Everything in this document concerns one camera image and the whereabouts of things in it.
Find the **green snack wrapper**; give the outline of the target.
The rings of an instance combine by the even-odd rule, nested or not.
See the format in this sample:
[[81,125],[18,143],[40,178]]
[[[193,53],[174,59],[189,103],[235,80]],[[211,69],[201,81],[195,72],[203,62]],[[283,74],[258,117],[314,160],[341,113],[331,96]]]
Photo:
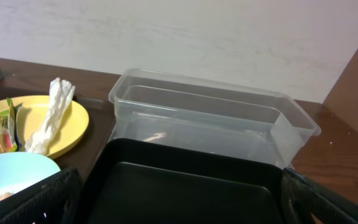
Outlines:
[[17,115],[22,103],[15,106],[11,98],[6,101],[9,108],[0,112],[0,154],[16,152],[22,147],[17,133]]

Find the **white napkin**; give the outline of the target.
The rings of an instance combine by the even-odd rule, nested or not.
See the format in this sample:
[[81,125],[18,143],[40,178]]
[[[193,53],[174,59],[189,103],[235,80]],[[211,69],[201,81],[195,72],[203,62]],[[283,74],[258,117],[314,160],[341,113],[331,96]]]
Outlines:
[[56,136],[61,125],[63,115],[71,104],[75,86],[67,80],[56,78],[50,83],[49,106],[41,127],[36,130],[25,143],[25,151],[43,154],[47,153],[47,146]]

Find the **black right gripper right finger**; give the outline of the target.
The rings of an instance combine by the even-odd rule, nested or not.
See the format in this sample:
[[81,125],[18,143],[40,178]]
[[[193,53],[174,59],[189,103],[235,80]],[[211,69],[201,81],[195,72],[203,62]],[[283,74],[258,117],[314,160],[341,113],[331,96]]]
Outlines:
[[287,223],[358,223],[358,205],[291,168],[283,170],[281,189]]

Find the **light blue bowl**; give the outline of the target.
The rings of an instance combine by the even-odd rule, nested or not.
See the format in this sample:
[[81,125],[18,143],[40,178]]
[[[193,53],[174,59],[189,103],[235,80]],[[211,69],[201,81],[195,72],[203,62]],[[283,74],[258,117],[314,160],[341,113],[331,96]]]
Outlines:
[[0,201],[60,172],[59,166],[40,154],[0,154]]

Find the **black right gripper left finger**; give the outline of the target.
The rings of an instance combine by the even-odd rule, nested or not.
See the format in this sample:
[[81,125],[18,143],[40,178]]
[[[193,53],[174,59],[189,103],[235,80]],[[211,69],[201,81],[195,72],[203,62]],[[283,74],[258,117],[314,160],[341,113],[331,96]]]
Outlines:
[[0,223],[73,223],[82,179],[69,167],[0,201]]

